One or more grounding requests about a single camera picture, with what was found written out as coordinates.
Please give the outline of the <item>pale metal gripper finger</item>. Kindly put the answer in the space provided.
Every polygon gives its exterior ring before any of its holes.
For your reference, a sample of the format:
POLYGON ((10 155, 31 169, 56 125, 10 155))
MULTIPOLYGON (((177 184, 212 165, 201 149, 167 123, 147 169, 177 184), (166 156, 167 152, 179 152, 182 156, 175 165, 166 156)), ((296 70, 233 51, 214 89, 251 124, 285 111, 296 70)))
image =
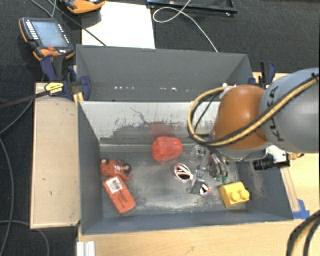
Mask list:
POLYGON ((194 176, 191 181, 191 185, 189 188, 187 188, 187 192, 189 194, 194 195, 203 195, 203 185, 205 183, 205 180, 203 179, 203 173, 201 171, 196 170, 194 173, 194 176))
POLYGON ((206 147, 196 145, 191 151, 191 162, 199 166, 206 166, 210 152, 206 147))

